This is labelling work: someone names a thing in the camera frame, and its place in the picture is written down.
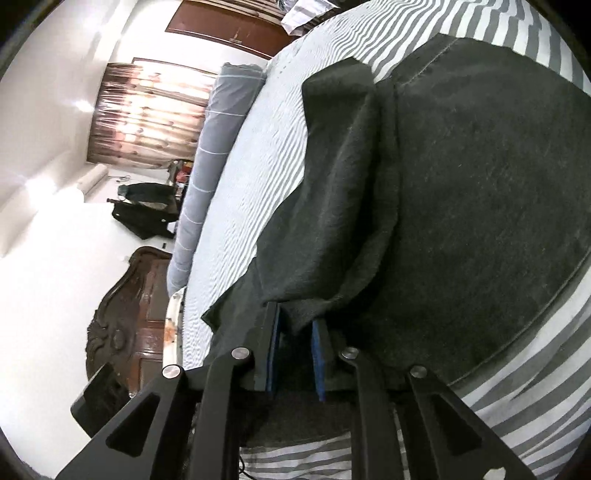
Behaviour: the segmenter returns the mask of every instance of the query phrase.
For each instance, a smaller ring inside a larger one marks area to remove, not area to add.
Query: brown curtain
[[[88,161],[168,168],[194,159],[214,81],[212,73],[151,60],[108,64]]]

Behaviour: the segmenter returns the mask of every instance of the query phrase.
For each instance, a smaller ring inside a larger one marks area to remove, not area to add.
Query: white wall
[[[111,170],[110,174],[125,175]],[[132,182],[154,181],[136,174]],[[17,454],[54,478],[89,440],[70,415],[86,385],[86,328],[142,245],[112,216],[114,179],[83,203],[67,188],[47,201],[0,259],[0,425]]]
[[[27,181],[61,186],[86,161],[105,66],[137,0],[64,0],[0,80],[0,256],[30,221]]]
[[[111,61],[130,63],[134,57],[169,61],[217,73],[223,63],[257,64],[267,60],[237,48],[201,38],[166,33],[181,0],[139,0]]]

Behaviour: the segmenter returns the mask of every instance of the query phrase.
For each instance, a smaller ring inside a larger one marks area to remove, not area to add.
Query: carved wooden furniture
[[[223,43],[270,59],[295,39],[281,26],[282,13],[270,9],[270,2],[262,0],[184,0],[166,31]]]
[[[153,247],[137,249],[129,268],[101,301],[88,327],[86,373],[111,363],[130,395],[162,370],[171,255]]]

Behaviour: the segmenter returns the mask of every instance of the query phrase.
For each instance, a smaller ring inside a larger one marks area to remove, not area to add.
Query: black metal arm
[[[92,437],[57,480],[178,478],[196,408],[189,479],[237,480],[240,438],[235,420],[240,412],[235,400],[244,391],[266,396],[272,391],[278,312],[271,304],[249,345],[208,366],[188,371],[165,367],[162,376]],[[355,406],[353,480],[404,479],[402,447],[413,480],[534,479],[509,447],[427,369],[412,367],[404,388],[390,390],[370,356],[341,348],[342,342],[339,332],[315,322],[311,344],[319,396],[348,391]]]

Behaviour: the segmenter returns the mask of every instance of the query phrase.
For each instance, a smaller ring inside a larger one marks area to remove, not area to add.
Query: black cloth
[[[113,218],[125,225],[131,232],[146,240],[155,235],[165,238],[172,238],[173,233],[168,231],[167,226],[178,220],[178,213],[168,213],[163,210],[156,210],[144,205],[121,202],[109,199],[107,202],[114,203]]]
[[[347,59],[302,94],[303,182],[204,316],[206,362],[272,300],[295,343],[325,317],[384,365],[453,382],[530,327],[587,257],[591,99],[551,70],[437,35],[376,85]],[[309,368],[309,349],[292,353],[282,388]],[[270,416],[258,440],[317,433]]]
[[[148,202],[174,205],[174,191],[175,187],[172,185],[142,182],[131,185],[120,185],[117,189],[117,194],[133,203]]]

